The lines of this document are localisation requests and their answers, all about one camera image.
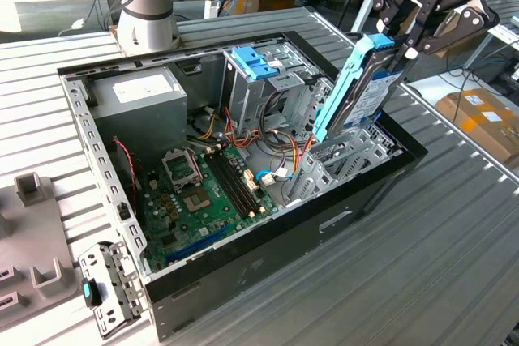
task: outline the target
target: metal bracket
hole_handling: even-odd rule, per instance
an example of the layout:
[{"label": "metal bracket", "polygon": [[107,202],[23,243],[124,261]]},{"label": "metal bracket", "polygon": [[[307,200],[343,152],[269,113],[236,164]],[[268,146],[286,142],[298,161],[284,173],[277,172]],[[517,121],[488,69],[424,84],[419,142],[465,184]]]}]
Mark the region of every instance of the metal bracket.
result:
[{"label": "metal bracket", "polygon": [[98,243],[79,257],[79,265],[85,278],[85,301],[93,308],[104,340],[140,318],[148,308],[139,274],[124,242]]}]

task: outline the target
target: red cable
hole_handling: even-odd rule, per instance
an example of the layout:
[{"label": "red cable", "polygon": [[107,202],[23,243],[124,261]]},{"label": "red cable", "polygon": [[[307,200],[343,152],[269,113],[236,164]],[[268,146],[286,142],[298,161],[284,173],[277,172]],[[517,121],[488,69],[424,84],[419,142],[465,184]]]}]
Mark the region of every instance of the red cable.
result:
[{"label": "red cable", "polygon": [[130,152],[128,151],[127,147],[124,146],[124,144],[119,141],[118,139],[114,139],[113,142],[115,142],[117,145],[119,145],[122,150],[124,151],[124,154],[127,155],[128,163],[130,164],[130,171],[131,171],[131,184],[133,187],[133,209],[134,212],[137,210],[137,183],[135,181],[135,170],[133,167],[133,162],[131,160]]}]

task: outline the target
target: slotted aluminum surface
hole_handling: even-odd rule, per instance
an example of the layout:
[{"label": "slotted aluminum surface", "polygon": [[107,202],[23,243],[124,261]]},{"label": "slotted aluminum surface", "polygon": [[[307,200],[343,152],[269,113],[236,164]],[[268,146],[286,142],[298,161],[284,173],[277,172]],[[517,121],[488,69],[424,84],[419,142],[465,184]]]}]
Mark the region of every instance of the slotted aluminum surface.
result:
[{"label": "slotted aluminum surface", "polygon": [[[180,24],[192,45],[295,30],[342,66],[350,45],[304,9]],[[90,34],[0,45],[0,185],[50,176],[77,262],[115,240],[55,69],[119,57]],[[164,344],[492,345],[519,320],[517,184],[400,90],[387,111],[429,150],[376,212]],[[147,318],[101,342],[81,296],[0,344],[157,344]]]}]

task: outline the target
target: power cord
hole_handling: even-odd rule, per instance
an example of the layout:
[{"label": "power cord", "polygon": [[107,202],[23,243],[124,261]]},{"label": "power cord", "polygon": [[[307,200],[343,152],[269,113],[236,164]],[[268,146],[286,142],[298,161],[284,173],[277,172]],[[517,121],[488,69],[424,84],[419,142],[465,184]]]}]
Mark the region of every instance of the power cord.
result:
[{"label": "power cord", "polygon": [[92,0],[92,4],[90,5],[90,10],[88,10],[87,16],[85,16],[84,18],[76,20],[72,24],[71,28],[66,28],[65,30],[61,30],[58,33],[58,36],[62,36],[66,32],[72,32],[74,30],[80,30],[81,28],[83,28],[84,24],[88,22],[88,20],[90,19],[90,15],[92,15],[92,12],[94,11],[94,9],[96,7],[96,1],[97,0]]}]

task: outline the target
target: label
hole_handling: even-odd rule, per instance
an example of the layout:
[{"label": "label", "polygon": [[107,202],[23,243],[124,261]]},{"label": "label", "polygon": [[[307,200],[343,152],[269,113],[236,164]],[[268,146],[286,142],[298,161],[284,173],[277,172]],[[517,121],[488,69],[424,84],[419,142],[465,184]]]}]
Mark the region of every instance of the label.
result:
[{"label": "label", "polygon": [[273,60],[273,61],[270,61],[270,62],[268,62],[268,64],[269,64],[272,68],[277,68],[277,67],[283,66],[283,64],[281,64],[281,61],[279,61],[279,60]]},{"label": "label", "polygon": [[467,95],[465,98],[472,104],[472,105],[484,105],[485,102],[479,98],[479,96],[476,95]]},{"label": "label", "polygon": [[[177,84],[174,84],[174,90],[179,91]],[[121,103],[128,103],[172,91],[173,88],[169,85],[164,75],[141,77],[114,84],[115,96]]]},{"label": "label", "polygon": [[357,124],[365,117],[373,115],[388,94],[389,86],[398,79],[400,74],[401,72],[382,79],[372,80],[346,118],[345,124]]},{"label": "label", "polygon": [[501,122],[503,119],[495,113],[494,111],[486,111],[485,113],[482,113],[486,119],[488,119],[490,122]]}]

